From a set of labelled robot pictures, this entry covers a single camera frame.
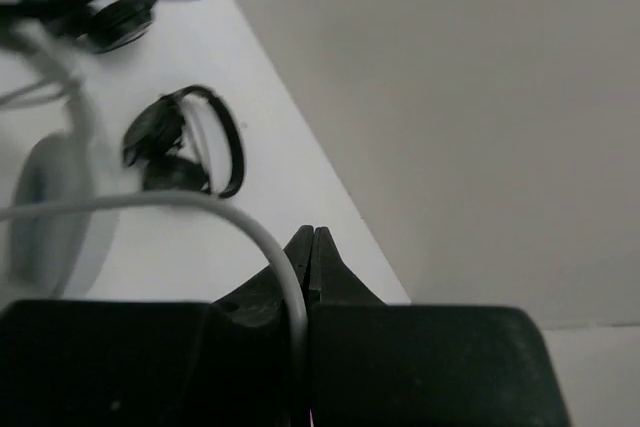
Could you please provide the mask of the grey white headphones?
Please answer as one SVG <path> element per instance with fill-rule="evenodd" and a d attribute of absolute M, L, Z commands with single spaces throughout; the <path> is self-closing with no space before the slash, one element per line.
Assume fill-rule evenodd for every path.
<path fill-rule="evenodd" d="M 29 152 L 18 176 L 15 207 L 54 201 L 89 201 L 119 190 L 118 162 L 99 110 L 65 51 L 16 25 L 3 25 L 1 47 L 19 54 L 43 82 L 61 88 L 71 121 Z M 98 278 L 118 224 L 117 211 L 78 212 L 15 219 L 8 226 L 7 274 L 39 297 L 80 297 Z"/>

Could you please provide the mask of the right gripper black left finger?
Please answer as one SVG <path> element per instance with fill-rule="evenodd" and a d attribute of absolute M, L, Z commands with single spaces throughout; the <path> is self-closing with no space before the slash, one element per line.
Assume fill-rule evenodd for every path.
<path fill-rule="evenodd" d="M 229 426 L 309 426 L 284 294 L 267 266 L 211 305 L 211 380 Z"/>

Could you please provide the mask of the left black headphones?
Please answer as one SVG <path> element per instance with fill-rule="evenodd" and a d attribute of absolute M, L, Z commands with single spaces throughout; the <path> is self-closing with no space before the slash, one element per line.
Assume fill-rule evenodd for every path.
<path fill-rule="evenodd" d="M 103 54 L 144 36 L 158 0 L 115 0 L 103 7 L 95 1 L 12 0 L 1 3 L 1 17 L 36 20 L 52 37 Z"/>

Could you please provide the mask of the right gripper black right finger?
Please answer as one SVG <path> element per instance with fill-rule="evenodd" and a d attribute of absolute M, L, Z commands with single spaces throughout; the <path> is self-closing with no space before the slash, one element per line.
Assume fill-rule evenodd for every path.
<path fill-rule="evenodd" d="M 331 231 L 319 227 L 309 258 L 309 304 L 383 305 L 345 264 Z"/>

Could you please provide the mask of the right black headphones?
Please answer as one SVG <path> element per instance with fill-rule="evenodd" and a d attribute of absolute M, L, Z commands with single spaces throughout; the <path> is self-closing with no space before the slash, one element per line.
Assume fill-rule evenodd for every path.
<path fill-rule="evenodd" d="M 214 189 L 207 142 L 196 140 L 204 134 L 202 125 L 186 113 L 190 96 L 206 102 L 225 134 L 230 176 L 220 191 Z M 146 107 L 126 130 L 121 156 L 125 167 L 141 168 L 144 191 L 185 190 L 229 199 L 239 193 L 246 175 L 244 145 L 231 111 L 213 89 L 198 84 L 162 95 Z"/>

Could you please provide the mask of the black headphones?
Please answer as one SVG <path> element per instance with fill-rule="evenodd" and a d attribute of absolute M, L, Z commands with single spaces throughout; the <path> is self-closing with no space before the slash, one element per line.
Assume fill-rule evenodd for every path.
<path fill-rule="evenodd" d="M 103 54 L 144 36 L 158 0 L 115 0 L 103 7 L 95 1 L 12 0 L 1 3 L 1 17 L 36 20 L 52 37 Z"/>
<path fill-rule="evenodd" d="M 202 125 L 186 113 L 190 96 L 206 102 L 225 134 L 230 176 L 220 191 L 214 189 L 207 142 L 196 140 L 204 134 Z M 126 130 L 121 156 L 125 167 L 141 168 L 144 191 L 185 190 L 229 199 L 239 193 L 246 175 L 244 145 L 231 111 L 213 89 L 198 84 L 162 95 L 146 107 Z"/>

